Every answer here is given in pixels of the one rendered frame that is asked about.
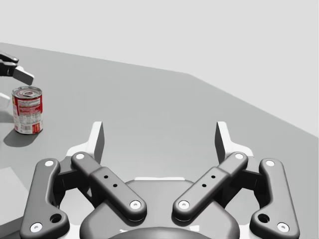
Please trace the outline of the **red and white can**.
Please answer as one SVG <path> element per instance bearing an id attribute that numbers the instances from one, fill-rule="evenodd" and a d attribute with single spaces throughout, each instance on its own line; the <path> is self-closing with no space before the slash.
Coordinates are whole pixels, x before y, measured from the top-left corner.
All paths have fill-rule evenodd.
<path id="1" fill-rule="evenodd" d="M 12 106 L 16 132 L 32 135 L 43 130 L 43 100 L 40 88 L 23 86 L 13 89 Z"/>

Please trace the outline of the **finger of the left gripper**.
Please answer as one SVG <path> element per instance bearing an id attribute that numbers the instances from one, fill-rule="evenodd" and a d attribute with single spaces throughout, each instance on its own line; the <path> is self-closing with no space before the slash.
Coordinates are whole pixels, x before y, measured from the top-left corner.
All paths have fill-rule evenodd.
<path id="1" fill-rule="evenodd" d="M 10 104 L 10 97 L 0 93 L 0 109 L 6 109 Z"/>
<path id="2" fill-rule="evenodd" d="M 32 85 L 34 76 L 26 72 L 18 62 L 18 58 L 0 51 L 0 77 L 13 77 L 26 85 Z"/>

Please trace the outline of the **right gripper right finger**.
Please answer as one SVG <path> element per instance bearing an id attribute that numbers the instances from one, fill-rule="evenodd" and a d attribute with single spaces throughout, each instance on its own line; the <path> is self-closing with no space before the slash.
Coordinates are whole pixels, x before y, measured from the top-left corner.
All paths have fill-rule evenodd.
<path id="1" fill-rule="evenodd" d="M 212 201 L 224 208 L 241 189 L 248 189 L 260 207 L 250 219 L 251 234 L 260 239 L 299 239 L 300 227 L 282 162 L 256 160 L 250 148 L 231 140 L 223 121 L 216 124 L 215 148 L 218 166 L 175 200 L 172 215 L 182 222 L 191 221 Z"/>

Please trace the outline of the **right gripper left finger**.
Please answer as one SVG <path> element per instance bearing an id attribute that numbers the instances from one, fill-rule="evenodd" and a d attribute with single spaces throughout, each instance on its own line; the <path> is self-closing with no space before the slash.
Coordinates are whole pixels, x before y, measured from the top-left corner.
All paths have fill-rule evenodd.
<path id="1" fill-rule="evenodd" d="M 77 188 L 95 208 L 111 205 L 125 222 L 140 223 L 147 216 L 146 202 L 108 167 L 100 164 L 104 130 L 93 123 L 89 140 L 70 148 L 62 161 L 43 159 L 34 170 L 19 235 L 21 239 L 62 239 L 71 224 L 60 209 L 66 191 Z"/>

